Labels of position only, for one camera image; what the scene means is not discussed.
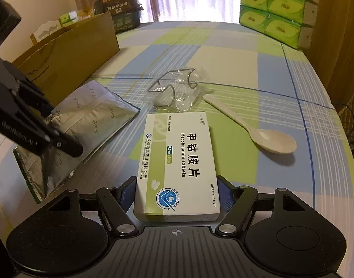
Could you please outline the checkered tablecloth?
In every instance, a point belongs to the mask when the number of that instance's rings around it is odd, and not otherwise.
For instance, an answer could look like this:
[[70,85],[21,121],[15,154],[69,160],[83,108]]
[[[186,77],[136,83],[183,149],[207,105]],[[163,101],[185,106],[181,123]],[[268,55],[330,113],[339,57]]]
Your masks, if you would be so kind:
[[336,225],[354,271],[354,164],[342,124],[299,51],[239,25],[152,23],[118,36],[120,51],[95,79],[138,105],[139,116],[69,184],[84,193],[117,186],[137,171],[139,143],[151,108],[147,88],[182,66],[209,74],[205,112],[217,173],[262,192],[287,188]]

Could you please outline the black instant noodle bowl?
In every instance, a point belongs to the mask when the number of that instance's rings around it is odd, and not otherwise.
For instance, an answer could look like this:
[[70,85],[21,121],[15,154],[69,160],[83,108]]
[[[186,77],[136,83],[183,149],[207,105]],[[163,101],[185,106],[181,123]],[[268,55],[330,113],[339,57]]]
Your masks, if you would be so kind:
[[94,15],[111,14],[115,33],[139,27],[141,11],[144,10],[138,0],[95,0],[92,8]]

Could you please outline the silver foil pouch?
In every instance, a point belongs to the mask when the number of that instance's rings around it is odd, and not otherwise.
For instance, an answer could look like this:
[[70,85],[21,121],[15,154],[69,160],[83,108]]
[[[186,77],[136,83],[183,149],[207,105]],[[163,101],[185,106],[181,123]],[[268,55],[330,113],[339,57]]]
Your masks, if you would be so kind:
[[44,201],[62,187],[79,165],[91,158],[139,111],[138,107],[94,80],[67,96],[45,121],[80,143],[83,154],[74,158],[54,147],[42,156],[20,146],[13,150],[35,202]]

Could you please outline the small green tissue packs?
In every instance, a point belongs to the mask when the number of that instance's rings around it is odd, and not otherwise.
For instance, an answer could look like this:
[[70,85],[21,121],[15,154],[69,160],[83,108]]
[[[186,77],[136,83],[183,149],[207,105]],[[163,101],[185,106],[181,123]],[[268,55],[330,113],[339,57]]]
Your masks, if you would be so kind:
[[63,14],[59,18],[59,22],[62,27],[69,26],[78,21],[78,13],[77,11],[70,11],[68,13]]

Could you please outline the white carved chair back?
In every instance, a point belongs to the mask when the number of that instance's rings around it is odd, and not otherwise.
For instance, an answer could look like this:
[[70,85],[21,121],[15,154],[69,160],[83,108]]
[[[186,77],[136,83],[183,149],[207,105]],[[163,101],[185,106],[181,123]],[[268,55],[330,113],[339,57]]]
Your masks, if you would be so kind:
[[30,40],[33,44],[37,44],[38,42],[48,37],[49,35],[53,34],[60,28],[61,28],[61,24],[58,19],[54,21],[48,21],[42,24],[41,26],[39,26],[37,31],[31,34]]

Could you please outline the brown cardboard box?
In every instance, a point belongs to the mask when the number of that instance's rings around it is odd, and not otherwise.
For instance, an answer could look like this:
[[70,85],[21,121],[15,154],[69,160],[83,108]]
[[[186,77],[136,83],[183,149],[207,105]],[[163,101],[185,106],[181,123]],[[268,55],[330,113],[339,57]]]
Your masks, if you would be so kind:
[[13,65],[55,107],[119,51],[107,12],[57,30],[22,53]]

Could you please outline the clear plastic wire package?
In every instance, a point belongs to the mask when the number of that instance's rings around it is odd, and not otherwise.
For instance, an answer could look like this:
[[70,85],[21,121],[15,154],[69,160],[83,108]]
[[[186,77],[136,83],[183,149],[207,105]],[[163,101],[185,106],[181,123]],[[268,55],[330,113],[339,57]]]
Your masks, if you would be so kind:
[[168,70],[152,81],[144,94],[145,103],[156,110],[188,112],[209,93],[209,74],[204,68]]

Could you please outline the green tissue pack stack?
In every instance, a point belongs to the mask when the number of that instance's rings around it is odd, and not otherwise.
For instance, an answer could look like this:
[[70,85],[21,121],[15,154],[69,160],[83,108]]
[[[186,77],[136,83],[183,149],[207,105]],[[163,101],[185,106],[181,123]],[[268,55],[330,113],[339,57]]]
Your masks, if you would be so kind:
[[241,0],[240,24],[294,49],[311,45],[319,0]]

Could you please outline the white green tablet box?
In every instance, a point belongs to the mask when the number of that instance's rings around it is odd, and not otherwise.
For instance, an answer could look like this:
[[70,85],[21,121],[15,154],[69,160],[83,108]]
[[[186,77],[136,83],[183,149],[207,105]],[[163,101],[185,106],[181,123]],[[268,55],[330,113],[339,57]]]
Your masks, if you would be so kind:
[[139,221],[215,221],[220,214],[210,129],[204,112],[149,114],[137,174]]

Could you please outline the brown wooden door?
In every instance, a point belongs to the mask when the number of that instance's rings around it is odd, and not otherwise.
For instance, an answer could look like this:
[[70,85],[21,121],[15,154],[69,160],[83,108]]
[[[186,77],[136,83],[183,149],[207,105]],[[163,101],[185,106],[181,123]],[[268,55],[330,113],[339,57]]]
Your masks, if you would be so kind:
[[319,0],[311,47],[305,54],[332,104],[354,94],[354,0]]

